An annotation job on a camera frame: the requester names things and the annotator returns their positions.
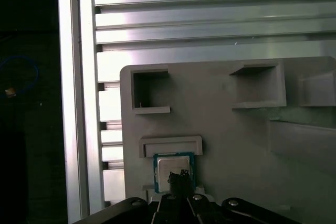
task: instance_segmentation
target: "cpu processor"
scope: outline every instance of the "cpu processor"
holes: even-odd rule
[[[189,172],[192,185],[195,187],[194,153],[154,154],[154,184],[156,193],[170,190],[170,173],[180,174],[182,170]]]

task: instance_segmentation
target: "small yellow object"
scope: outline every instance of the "small yellow object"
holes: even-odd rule
[[[15,89],[14,89],[14,88],[6,89],[6,90],[5,90],[5,93],[6,93],[6,96],[7,96],[8,98],[12,98],[12,97],[16,96],[16,93],[15,93]]]

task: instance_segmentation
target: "blue cable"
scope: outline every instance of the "blue cable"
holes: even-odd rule
[[[11,60],[15,60],[15,59],[24,59],[24,60],[27,60],[31,65],[32,67],[35,69],[35,79],[34,81],[28,85],[27,87],[21,89],[21,90],[18,90],[18,91],[15,91],[15,94],[23,94],[25,92],[27,92],[29,89],[31,89],[36,83],[37,83],[37,80],[38,80],[38,77],[39,77],[39,70],[38,70],[38,67],[36,66],[36,64],[34,63],[34,61],[26,56],[12,56],[12,57],[9,57],[7,59],[5,59],[3,62],[0,63],[0,70],[1,68],[6,65],[9,61]]]

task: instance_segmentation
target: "screw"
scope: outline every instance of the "screw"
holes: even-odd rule
[[[238,206],[238,202],[235,201],[235,200],[230,200],[229,205],[232,206],[232,207],[236,207],[236,206]]]
[[[174,195],[169,195],[169,196],[167,197],[167,199],[173,200],[173,199],[176,199],[176,197],[175,197]]]
[[[201,195],[199,195],[199,194],[195,194],[195,195],[193,196],[193,199],[194,199],[194,200],[200,200],[200,199],[202,199],[202,197],[201,197]]]
[[[133,207],[137,207],[137,206],[139,206],[139,205],[141,205],[141,201],[134,201],[134,202],[132,202],[132,206]]]

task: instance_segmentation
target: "metal frame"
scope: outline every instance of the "metal frame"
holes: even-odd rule
[[[83,94],[88,159],[90,214],[104,208],[102,149],[99,125],[99,95],[95,36],[94,0],[80,0]]]
[[[58,0],[68,222],[89,215],[86,144],[82,102],[79,8]]]
[[[59,0],[69,223],[115,200],[104,181],[123,188],[117,91],[124,66],[335,56],[328,37],[335,14],[334,0]],[[324,34],[312,41],[312,33]]]

